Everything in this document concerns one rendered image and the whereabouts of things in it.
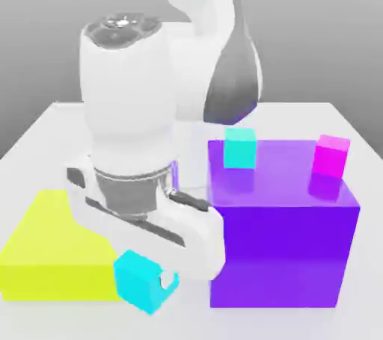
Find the small turquoise cube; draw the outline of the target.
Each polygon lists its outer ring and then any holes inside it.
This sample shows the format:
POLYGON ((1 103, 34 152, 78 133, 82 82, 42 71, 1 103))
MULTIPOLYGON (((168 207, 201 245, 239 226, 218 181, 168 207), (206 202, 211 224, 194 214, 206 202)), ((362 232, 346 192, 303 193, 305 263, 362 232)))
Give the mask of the small turquoise cube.
POLYGON ((250 128, 226 128, 224 132, 224 167, 254 169, 257 139, 250 128))

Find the small cyan cube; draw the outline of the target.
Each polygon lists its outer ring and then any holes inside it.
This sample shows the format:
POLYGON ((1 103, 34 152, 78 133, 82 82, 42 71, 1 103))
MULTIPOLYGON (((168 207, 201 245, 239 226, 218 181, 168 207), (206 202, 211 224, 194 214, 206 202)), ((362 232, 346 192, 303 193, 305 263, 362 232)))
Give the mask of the small cyan cube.
POLYGON ((160 284, 164 271, 154 261, 127 250, 114 262, 114 280, 117 295, 141 311, 152 315, 177 289, 180 278, 174 273, 174 281, 168 289, 160 284))

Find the large purple box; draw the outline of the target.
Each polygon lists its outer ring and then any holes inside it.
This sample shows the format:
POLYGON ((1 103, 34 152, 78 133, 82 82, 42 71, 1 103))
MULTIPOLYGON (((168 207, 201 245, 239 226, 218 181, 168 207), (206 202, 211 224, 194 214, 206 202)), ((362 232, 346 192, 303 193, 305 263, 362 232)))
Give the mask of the large purple box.
POLYGON ((341 179, 312 172, 312 140, 262 140, 254 170, 224 167, 208 143, 208 195, 224 220, 226 262, 213 308, 333 308, 360 206, 341 179))

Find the large yellow box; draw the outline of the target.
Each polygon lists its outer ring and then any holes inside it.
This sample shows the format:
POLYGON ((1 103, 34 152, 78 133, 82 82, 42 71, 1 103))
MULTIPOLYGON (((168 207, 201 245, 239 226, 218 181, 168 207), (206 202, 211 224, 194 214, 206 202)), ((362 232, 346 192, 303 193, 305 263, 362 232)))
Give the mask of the large yellow box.
POLYGON ((118 301, 117 256, 109 241, 78 225, 66 191, 41 191, 0 252, 5 301, 118 301))

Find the small magenta cube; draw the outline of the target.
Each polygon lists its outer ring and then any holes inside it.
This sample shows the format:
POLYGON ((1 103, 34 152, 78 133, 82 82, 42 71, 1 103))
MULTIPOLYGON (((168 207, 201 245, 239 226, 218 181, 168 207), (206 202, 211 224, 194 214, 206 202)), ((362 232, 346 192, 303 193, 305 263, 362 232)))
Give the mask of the small magenta cube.
POLYGON ((320 135, 316 142, 312 172, 337 179, 343 177, 350 139, 320 135))

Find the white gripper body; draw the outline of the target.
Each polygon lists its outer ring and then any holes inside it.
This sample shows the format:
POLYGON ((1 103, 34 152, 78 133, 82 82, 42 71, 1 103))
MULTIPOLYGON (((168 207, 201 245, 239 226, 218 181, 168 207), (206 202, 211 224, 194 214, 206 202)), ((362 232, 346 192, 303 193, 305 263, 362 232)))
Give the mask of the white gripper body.
POLYGON ((160 186, 157 209, 143 220, 118 217, 85 189, 66 181, 70 210, 84 228, 106 238, 117 256, 133 250, 183 278, 210 281, 225 263, 221 215, 176 203, 160 186))

